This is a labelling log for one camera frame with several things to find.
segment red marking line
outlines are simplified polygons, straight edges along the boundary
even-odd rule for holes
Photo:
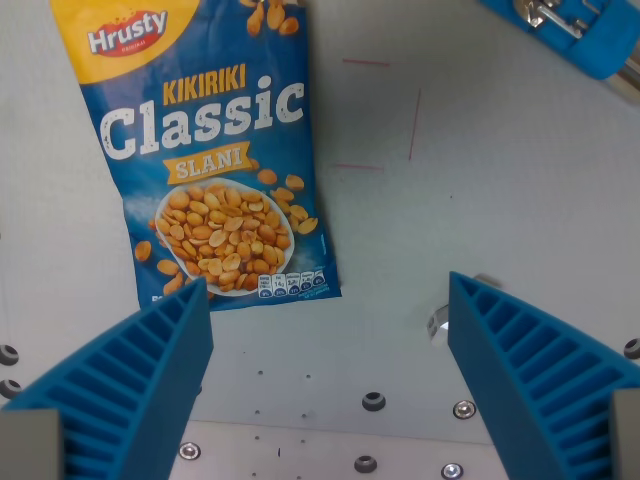
[[[411,148],[409,149],[409,161],[413,155],[413,141],[416,138],[416,127],[418,126],[418,110],[420,110],[420,96],[422,95],[422,89],[418,89],[418,101],[416,103],[416,113],[413,116],[413,133],[411,133]]]
[[[336,168],[352,168],[355,170],[375,170],[377,172],[384,172],[384,167],[373,167],[371,165],[352,165],[350,163],[336,163]]]
[[[355,58],[343,58],[342,63],[356,63],[359,65],[375,65],[377,67],[390,67],[391,64],[387,62],[374,62],[371,60],[356,60]]]

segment blue robot part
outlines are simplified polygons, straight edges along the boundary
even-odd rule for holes
[[[626,0],[481,1],[598,80],[620,71],[640,38],[640,11]]]
[[[166,479],[212,351],[198,280],[103,333],[3,410],[59,411],[67,480]]]
[[[612,479],[609,410],[640,368],[531,305],[451,273],[449,347],[511,479]]]

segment bowl of peanuts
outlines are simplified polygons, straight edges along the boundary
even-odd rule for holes
[[[160,202],[155,226],[182,271],[192,280],[204,277],[208,290],[222,296],[255,292],[258,277],[282,272],[295,248],[277,203],[226,178],[171,190]],[[163,262],[158,269],[168,274]]]

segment gray gripper base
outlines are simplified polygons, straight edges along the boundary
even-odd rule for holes
[[[0,479],[62,480],[62,467],[56,410],[0,412]]]
[[[611,400],[609,435],[615,480],[640,478],[640,389],[616,390]]]

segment hrusty logo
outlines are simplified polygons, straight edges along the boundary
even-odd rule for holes
[[[133,55],[156,43],[167,30],[166,11],[140,11],[126,20],[118,20],[88,34],[91,53],[107,57]]]

